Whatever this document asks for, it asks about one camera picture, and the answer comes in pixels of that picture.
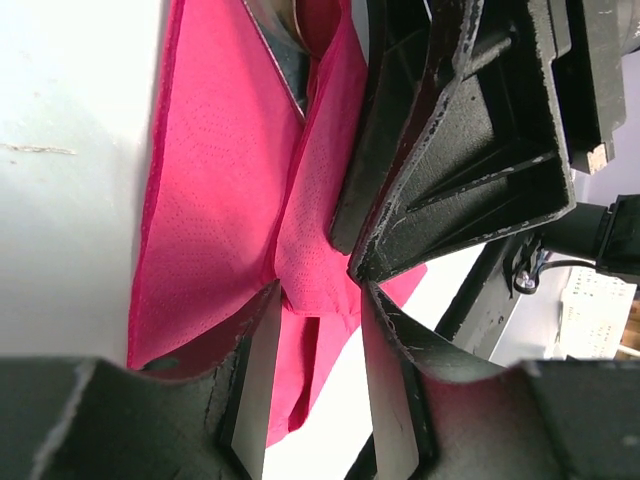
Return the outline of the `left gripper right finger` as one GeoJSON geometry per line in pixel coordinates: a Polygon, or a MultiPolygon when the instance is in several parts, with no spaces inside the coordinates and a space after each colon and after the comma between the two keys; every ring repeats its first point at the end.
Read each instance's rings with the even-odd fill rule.
{"type": "Polygon", "coordinates": [[[373,283],[362,335],[382,479],[635,479],[633,361],[480,359],[406,315],[373,283]]]}

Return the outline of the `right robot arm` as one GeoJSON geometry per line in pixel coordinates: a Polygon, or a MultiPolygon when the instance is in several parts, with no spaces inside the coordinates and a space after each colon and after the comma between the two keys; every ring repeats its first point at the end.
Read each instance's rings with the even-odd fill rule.
{"type": "Polygon", "coordinates": [[[615,156],[635,1],[371,1],[369,77],[330,230],[350,276],[384,282],[532,231],[630,274],[639,209],[577,200],[615,156]]]}

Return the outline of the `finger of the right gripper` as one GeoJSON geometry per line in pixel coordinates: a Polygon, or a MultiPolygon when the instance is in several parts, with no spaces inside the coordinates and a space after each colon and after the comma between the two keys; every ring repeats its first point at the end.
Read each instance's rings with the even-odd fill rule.
{"type": "Polygon", "coordinates": [[[555,221],[571,174],[606,167],[626,118],[624,1],[468,1],[451,53],[429,44],[384,197],[350,254],[359,282],[555,221]]]}
{"type": "Polygon", "coordinates": [[[369,1],[369,64],[353,153],[329,228],[330,245],[349,255],[384,197],[403,135],[417,115],[429,44],[457,46],[468,1],[369,1]]]}

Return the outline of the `pink paper napkin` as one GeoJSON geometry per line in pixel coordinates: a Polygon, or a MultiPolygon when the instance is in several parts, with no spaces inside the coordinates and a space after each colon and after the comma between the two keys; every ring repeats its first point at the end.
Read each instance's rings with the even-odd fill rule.
{"type": "Polygon", "coordinates": [[[361,322],[359,287],[328,231],[367,65],[349,2],[299,12],[317,53],[306,114],[243,2],[172,3],[128,326],[137,369],[279,281],[269,444],[305,423],[361,322]]]}

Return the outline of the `silver spoon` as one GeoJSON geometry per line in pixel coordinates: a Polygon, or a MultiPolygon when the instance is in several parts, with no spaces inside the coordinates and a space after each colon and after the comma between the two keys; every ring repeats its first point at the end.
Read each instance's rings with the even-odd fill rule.
{"type": "Polygon", "coordinates": [[[247,0],[244,2],[295,109],[309,105],[312,64],[321,60],[339,26],[339,1],[247,0]]]}

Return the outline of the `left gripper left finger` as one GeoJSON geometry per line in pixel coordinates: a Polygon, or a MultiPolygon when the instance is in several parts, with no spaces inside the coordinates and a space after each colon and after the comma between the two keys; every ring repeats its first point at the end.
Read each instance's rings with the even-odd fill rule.
{"type": "Polygon", "coordinates": [[[281,287],[128,370],[99,357],[1,361],[5,479],[258,479],[281,287]]]}

